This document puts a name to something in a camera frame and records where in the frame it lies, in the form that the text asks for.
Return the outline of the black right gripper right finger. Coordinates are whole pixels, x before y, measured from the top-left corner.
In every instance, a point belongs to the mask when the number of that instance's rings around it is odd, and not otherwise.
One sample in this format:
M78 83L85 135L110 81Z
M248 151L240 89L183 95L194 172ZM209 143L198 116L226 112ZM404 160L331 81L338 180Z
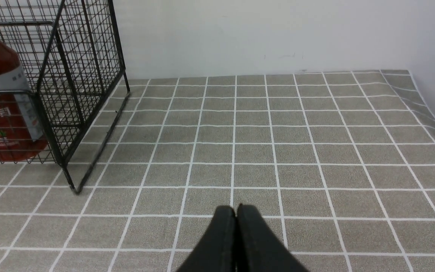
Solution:
M237 272L307 272L285 248L259 210L240 204L236 215Z

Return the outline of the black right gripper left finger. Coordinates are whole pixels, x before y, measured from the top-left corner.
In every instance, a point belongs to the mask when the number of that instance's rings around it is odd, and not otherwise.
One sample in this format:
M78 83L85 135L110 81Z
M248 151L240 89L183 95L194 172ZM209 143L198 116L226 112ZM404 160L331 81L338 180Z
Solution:
M234 272L236 216L230 206L219 206L199 242L178 272Z

